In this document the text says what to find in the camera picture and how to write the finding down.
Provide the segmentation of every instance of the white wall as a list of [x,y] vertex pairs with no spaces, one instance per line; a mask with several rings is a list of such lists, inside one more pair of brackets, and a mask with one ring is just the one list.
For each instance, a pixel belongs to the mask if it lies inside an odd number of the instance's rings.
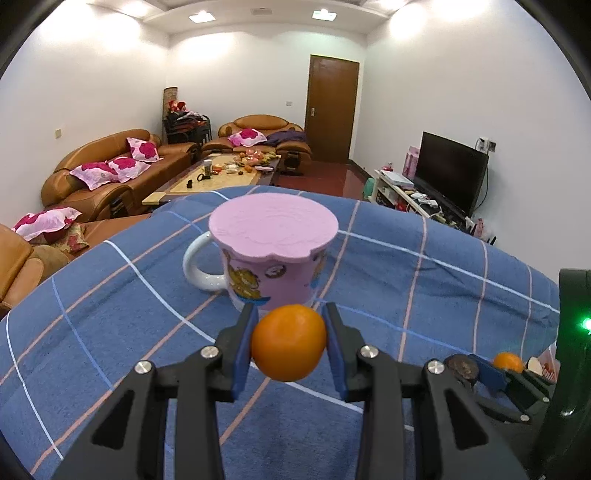
[[477,212],[498,247],[553,279],[591,268],[591,102],[514,0],[417,0],[369,35],[353,158],[401,169],[423,131],[498,143]]
[[0,223],[38,212],[43,182],[76,147],[128,128],[162,131],[167,52],[167,35],[78,2],[33,32],[0,79]]
[[280,116],[302,127],[310,55],[360,62],[358,107],[351,152],[358,128],[363,84],[365,35],[305,25],[232,25],[175,35],[167,84],[192,110],[209,116],[214,137],[220,125],[252,113]]

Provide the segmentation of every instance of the brown leather armchair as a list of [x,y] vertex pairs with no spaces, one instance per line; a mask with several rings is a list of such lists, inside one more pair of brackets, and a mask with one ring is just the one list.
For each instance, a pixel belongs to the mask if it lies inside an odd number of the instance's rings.
[[[273,115],[248,115],[234,120],[229,124],[222,125],[217,131],[219,138],[207,142],[201,150],[201,159],[206,158],[211,153],[241,153],[246,151],[246,147],[234,147],[228,137],[238,133],[245,128],[254,128],[264,135],[270,135],[275,132],[282,132],[287,130],[295,130],[303,132],[302,127],[296,124],[289,123],[284,118]],[[277,147],[269,147],[267,145],[255,145],[254,150],[260,150],[263,153],[276,152],[281,155],[281,162],[283,163],[288,156],[299,157],[300,163],[309,163],[312,160],[312,150],[305,142],[283,142]]]
[[75,256],[49,245],[32,246],[10,228],[0,225],[0,319],[73,258],[147,217],[136,215],[86,223],[84,238],[90,247]]

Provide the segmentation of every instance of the orange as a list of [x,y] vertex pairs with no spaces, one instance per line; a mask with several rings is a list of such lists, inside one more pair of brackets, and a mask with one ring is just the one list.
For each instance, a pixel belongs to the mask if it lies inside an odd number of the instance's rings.
[[514,370],[517,373],[522,373],[525,368],[521,358],[516,354],[510,352],[501,352],[492,361],[492,364],[497,368],[506,368],[507,370]]
[[281,382],[301,380],[311,373],[325,347],[324,320],[303,305],[272,310],[252,332],[252,359],[266,376]]

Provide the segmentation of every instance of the mug handle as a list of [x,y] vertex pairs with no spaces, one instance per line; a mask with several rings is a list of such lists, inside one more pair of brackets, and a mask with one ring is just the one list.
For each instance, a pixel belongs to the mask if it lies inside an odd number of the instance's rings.
[[203,235],[198,236],[187,248],[183,257],[183,272],[187,280],[195,285],[197,288],[205,291],[218,291],[227,290],[228,281],[225,275],[211,275],[199,270],[195,265],[191,263],[193,257],[203,247],[213,241],[213,236],[210,232],[205,232]]

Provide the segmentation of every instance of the tv stand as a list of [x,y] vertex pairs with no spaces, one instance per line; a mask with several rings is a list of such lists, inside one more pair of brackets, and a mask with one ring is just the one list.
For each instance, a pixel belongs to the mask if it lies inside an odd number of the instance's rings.
[[369,197],[370,202],[402,212],[414,212],[424,218],[431,218],[464,233],[469,233],[466,229],[466,219],[454,214],[443,205],[440,205],[440,208],[420,205],[406,193],[409,189],[395,185],[379,170],[374,170],[374,172],[378,177],[375,179],[374,189]]

